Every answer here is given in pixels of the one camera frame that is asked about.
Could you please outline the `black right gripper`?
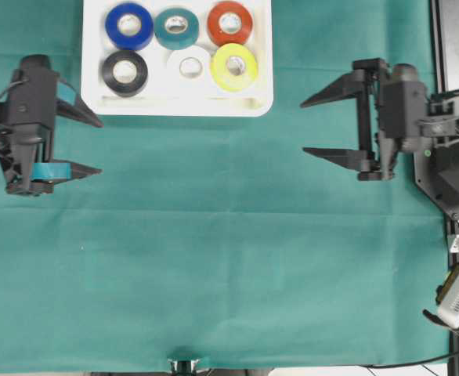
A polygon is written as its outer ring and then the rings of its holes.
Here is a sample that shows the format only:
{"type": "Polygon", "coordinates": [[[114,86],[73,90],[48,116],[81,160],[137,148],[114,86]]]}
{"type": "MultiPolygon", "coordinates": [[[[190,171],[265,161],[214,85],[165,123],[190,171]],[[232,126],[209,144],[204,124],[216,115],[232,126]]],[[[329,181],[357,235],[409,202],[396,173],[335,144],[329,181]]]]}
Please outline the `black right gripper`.
{"type": "Polygon", "coordinates": [[[408,63],[390,67],[385,60],[366,59],[352,63],[364,72],[343,74],[300,104],[301,108],[347,99],[361,99],[366,91],[374,96],[378,112],[378,160],[366,150],[303,147],[314,157],[358,171],[360,181],[382,181],[394,177],[398,154],[413,154],[423,147],[420,121],[426,116],[427,88],[417,68],[408,63]]]}

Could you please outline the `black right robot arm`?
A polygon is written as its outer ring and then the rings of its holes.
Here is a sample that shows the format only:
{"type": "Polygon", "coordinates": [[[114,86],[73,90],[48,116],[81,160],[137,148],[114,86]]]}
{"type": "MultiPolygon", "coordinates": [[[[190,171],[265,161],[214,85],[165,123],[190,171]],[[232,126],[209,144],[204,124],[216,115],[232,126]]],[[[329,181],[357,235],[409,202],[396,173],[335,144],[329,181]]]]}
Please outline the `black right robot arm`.
{"type": "Polygon", "coordinates": [[[300,106],[347,99],[356,102],[357,149],[306,147],[304,152],[356,171],[360,181],[392,179],[398,155],[421,151],[426,141],[435,148],[459,143],[459,89],[429,96],[410,64],[356,60],[349,73],[300,106]]]}

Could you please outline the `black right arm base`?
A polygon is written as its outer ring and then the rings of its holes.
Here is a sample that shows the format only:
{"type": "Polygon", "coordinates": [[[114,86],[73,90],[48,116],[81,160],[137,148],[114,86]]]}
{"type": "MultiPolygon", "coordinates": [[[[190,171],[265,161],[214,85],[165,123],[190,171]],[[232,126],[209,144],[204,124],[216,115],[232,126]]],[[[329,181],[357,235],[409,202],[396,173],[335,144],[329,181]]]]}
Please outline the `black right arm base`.
{"type": "Polygon", "coordinates": [[[414,154],[414,181],[418,188],[450,219],[459,221],[459,143],[435,147],[423,140],[414,154]]]}

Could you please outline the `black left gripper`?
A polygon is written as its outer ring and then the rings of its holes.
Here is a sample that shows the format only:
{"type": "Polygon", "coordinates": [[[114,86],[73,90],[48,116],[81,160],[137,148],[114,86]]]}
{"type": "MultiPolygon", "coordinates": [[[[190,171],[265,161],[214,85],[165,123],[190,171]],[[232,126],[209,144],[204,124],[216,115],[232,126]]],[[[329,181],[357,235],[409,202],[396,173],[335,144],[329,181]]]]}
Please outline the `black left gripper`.
{"type": "Polygon", "coordinates": [[[39,196],[53,192],[50,183],[102,172],[71,161],[53,161],[56,112],[103,127],[75,88],[59,77],[46,55],[25,56],[13,72],[12,87],[0,104],[0,166],[8,194],[39,196]]]}

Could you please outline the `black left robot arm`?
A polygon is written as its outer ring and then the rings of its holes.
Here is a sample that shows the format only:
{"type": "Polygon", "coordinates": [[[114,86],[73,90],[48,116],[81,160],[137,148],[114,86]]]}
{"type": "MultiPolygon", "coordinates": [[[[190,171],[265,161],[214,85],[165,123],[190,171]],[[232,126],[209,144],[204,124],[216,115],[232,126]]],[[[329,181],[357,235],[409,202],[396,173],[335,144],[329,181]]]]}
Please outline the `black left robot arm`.
{"type": "Polygon", "coordinates": [[[101,172],[55,159],[58,117],[95,128],[103,125],[74,87],[52,69],[46,55],[25,56],[0,93],[0,167],[6,193],[51,194],[57,184],[101,172]]]}

